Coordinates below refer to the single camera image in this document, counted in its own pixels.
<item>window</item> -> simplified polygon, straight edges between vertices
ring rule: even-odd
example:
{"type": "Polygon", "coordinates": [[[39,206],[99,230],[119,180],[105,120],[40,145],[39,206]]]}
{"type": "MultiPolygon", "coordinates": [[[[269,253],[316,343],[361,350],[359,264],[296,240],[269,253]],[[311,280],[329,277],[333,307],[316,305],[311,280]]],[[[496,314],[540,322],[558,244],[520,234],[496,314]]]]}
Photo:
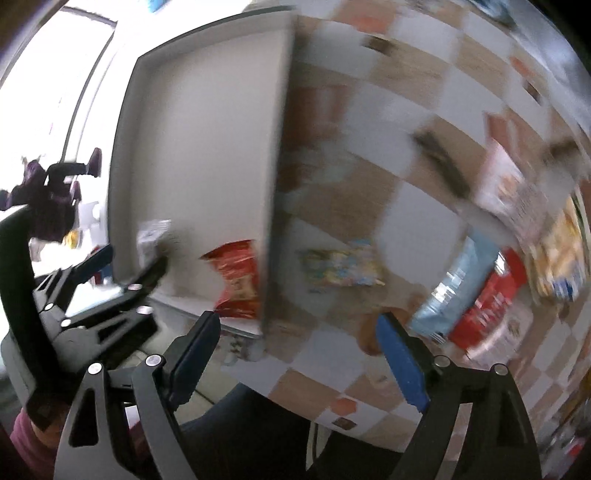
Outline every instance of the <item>window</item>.
{"type": "Polygon", "coordinates": [[[84,14],[69,8],[51,17],[0,89],[0,188],[21,182],[22,155],[41,156],[44,167],[62,159],[80,95],[115,26],[84,14]]]}

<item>colorful snack package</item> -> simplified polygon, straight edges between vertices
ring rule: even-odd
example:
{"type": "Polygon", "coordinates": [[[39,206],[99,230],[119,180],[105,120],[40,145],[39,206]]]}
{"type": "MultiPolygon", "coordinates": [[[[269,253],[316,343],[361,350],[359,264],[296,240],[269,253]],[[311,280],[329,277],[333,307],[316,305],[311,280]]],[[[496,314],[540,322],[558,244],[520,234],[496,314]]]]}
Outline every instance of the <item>colorful snack package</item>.
{"type": "Polygon", "coordinates": [[[466,357],[486,370],[494,364],[507,364],[515,356],[533,321],[531,309],[515,300],[497,327],[481,343],[470,347],[466,357]]]}
{"type": "Polygon", "coordinates": [[[214,311],[222,317],[256,319],[260,301],[252,240],[224,244],[201,259],[210,262],[226,283],[214,311]]]}
{"type": "Polygon", "coordinates": [[[445,343],[464,312],[474,304],[499,254],[499,248],[473,229],[441,283],[410,321],[410,328],[445,343]]]}
{"type": "Polygon", "coordinates": [[[519,149],[507,121],[499,115],[487,115],[486,123],[489,132],[486,161],[478,185],[473,189],[472,201],[498,217],[514,233],[519,244],[527,247],[540,237],[548,200],[537,184],[526,181],[514,162],[519,149]]]}
{"type": "Polygon", "coordinates": [[[519,255],[512,248],[504,249],[474,305],[462,315],[448,339],[464,350],[481,343],[500,324],[517,290],[526,282],[519,255]]]}
{"type": "Polygon", "coordinates": [[[569,197],[551,231],[529,248],[530,284],[539,297],[574,301],[587,279],[581,219],[569,197]]]}
{"type": "Polygon", "coordinates": [[[306,250],[300,259],[306,278],[316,287],[384,285],[375,250],[367,240],[351,242],[349,250],[306,250]]]}

